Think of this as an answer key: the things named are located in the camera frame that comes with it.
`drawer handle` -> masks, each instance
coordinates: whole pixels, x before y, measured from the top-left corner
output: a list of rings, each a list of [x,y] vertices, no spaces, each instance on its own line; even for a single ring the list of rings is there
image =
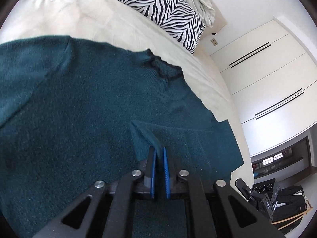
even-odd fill
[[[256,55],[257,53],[259,53],[259,52],[261,52],[261,51],[263,51],[264,49],[266,49],[266,48],[268,48],[268,47],[270,47],[271,46],[271,44],[269,44],[269,42],[267,42],[266,44],[264,44],[264,45],[262,45],[262,46],[260,46],[260,47],[258,47],[257,49],[254,49],[253,51],[251,51],[250,53],[248,53],[248,54],[246,54],[246,55],[244,55],[244,56],[242,56],[241,58],[239,58],[238,60],[235,60],[234,62],[232,62],[231,64],[229,64],[229,66],[230,65],[232,65],[232,64],[234,64],[234,63],[236,63],[236,62],[238,62],[238,63],[236,63],[235,65],[232,65],[231,66],[231,68],[233,68],[234,66],[236,66],[236,65],[238,65],[239,63],[242,63],[243,61],[245,61],[246,59],[249,59],[250,57],[252,57],[253,55]]]
[[[293,97],[292,99],[288,100],[286,103],[284,103],[284,104],[282,104],[282,105],[276,107],[276,108],[273,109],[272,111],[270,111],[270,112],[268,112],[268,113],[266,113],[266,114],[263,114],[263,115],[261,115],[260,117],[256,118],[256,120],[262,118],[263,116],[266,116],[266,115],[269,114],[269,113],[274,112],[275,110],[277,110],[277,109],[281,108],[282,106],[288,104],[289,102],[293,101],[294,99],[296,99],[297,97],[299,97],[299,96],[302,95],[302,94],[304,94],[304,91],[303,91],[302,93],[298,94],[297,96]]]
[[[298,91],[294,92],[293,94],[291,94],[291,95],[288,96],[287,98],[284,98],[283,100],[281,100],[281,101],[277,102],[276,104],[274,104],[274,105],[272,105],[272,106],[270,106],[270,107],[264,109],[263,111],[261,111],[261,112],[259,112],[259,113],[256,113],[254,116],[257,116],[257,115],[259,115],[259,114],[261,114],[261,113],[263,113],[263,112],[269,110],[270,108],[275,107],[276,105],[280,104],[281,102],[283,102],[283,101],[289,99],[291,96],[294,96],[296,93],[300,92],[302,89],[303,89],[303,88],[299,89]]]

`pillow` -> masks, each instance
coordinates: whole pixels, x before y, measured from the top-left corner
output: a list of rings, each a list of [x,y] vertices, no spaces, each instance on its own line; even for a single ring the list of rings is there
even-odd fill
[[[205,25],[186,0],[118,1],[142,13],[194,53]]]

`cream bed sheet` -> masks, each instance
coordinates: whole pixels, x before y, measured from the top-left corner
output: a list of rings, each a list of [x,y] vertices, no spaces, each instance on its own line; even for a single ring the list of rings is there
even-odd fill
[[[198,45],[194,56],[152,21],[117,0],[20,0],[0,30],[0,43],[42,35],[70,35],[108,42],[132,51],[150,48],[180,66],[184,78],[218,121],[229,120],[244,164],[232,172],[250,187],[253,171],[248,146],[227,86],[215,63]]]

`teal sweater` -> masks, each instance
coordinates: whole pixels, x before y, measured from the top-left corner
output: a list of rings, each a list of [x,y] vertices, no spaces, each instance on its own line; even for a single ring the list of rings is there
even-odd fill
[[[136,168],[150,145],[204,183],[243,164],[228,121],[150,50],[69,36],[0,45],[0,210],[20,238],[96,180]],[[182,201],[138,202],[134,223],[134,237],[186,237]]]

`silver bolt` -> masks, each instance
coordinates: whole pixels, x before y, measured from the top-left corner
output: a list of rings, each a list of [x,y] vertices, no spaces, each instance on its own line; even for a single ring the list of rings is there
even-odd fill
[[[102,188],[104,186],[105,186],[105,182],[104,181],[99,180],[99,181],[95,182],[95,187],[96,188]]]
[[[186,177],[189,175],[189,172],[187,170],[180,170],[180,176]]]
[[[219,186],[219,187],[224,187],[224,186],[226,186],[226,182],[224,181],[224,180],[218,180],[218,181],[216,181],[216,184],[217,184],[217,186]]]
[[[142,172],[141,172],[140,170],[133,170],[133,171],[132,171],[132,175],[133,175],[134,177],[140,176],[141,174],[142,174]]]

